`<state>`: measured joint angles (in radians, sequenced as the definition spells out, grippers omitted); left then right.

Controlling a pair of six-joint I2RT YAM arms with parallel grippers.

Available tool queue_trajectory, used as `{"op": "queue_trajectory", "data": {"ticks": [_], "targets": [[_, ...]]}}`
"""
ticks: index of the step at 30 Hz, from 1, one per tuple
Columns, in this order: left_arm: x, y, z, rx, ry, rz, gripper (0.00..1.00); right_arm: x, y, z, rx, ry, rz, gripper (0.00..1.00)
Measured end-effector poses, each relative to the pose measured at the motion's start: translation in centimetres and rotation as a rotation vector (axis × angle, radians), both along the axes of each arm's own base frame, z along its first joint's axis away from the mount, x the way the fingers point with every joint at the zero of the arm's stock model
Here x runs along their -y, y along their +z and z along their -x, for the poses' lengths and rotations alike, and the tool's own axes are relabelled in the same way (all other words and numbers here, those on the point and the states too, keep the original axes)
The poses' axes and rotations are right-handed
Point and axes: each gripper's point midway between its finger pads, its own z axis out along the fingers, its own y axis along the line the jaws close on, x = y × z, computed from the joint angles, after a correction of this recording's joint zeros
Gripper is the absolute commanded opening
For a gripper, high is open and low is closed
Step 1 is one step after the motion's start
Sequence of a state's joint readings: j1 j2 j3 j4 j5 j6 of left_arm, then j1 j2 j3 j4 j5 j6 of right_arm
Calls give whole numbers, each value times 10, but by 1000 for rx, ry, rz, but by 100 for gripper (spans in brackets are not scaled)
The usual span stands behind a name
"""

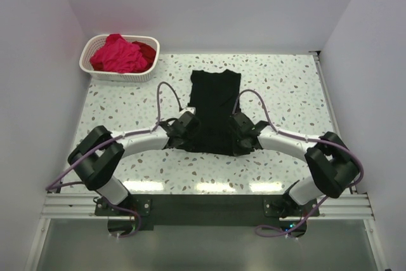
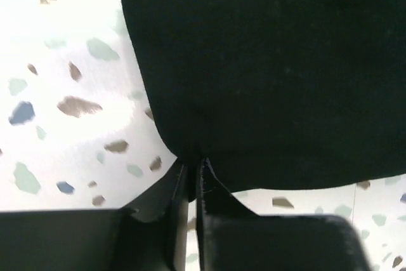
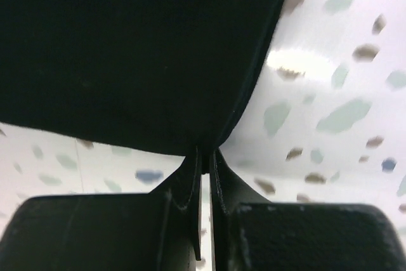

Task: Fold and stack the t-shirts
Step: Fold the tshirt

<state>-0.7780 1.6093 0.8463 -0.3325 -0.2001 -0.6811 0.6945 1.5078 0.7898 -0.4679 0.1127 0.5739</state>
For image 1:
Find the black t shirt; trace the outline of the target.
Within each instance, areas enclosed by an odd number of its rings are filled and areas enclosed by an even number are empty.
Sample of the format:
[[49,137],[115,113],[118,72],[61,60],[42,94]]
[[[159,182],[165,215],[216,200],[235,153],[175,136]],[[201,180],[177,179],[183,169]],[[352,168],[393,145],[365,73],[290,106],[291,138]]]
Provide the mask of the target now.
[[228,119],[240,92],[241,74],[231,70],[210,73],[194,70],[189,107],[195,108],[200,128],[186,145],[188,152],[233,155]]

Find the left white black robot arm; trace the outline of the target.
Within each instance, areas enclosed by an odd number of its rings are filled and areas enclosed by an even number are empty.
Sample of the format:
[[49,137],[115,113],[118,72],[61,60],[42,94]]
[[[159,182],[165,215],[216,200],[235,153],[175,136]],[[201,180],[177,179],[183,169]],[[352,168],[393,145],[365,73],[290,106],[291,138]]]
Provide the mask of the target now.
[[151,150],[179,148],[196,135],[200,122],[187,107],[177,117],[161,121],[151,130],[112,132],[95,127],[68,156],[68,163],[86,188],[115,206],[130,204],[129,190],[114,177],[121,159]]

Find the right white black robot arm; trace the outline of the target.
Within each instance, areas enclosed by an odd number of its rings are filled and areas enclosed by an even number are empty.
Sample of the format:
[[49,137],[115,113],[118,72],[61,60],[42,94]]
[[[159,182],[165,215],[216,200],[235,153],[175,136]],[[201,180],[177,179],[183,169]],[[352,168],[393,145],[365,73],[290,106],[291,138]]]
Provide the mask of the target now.
[[351,183],[363,177],[360,161],[333,132],[310,138],[275,129],[266,121],[254,124],[241,112],[232,115],[228,125],[239,155],[271,150],[307,163],[310,176],[285,191],[286,205],[304,206],[321,195],[337,199]]

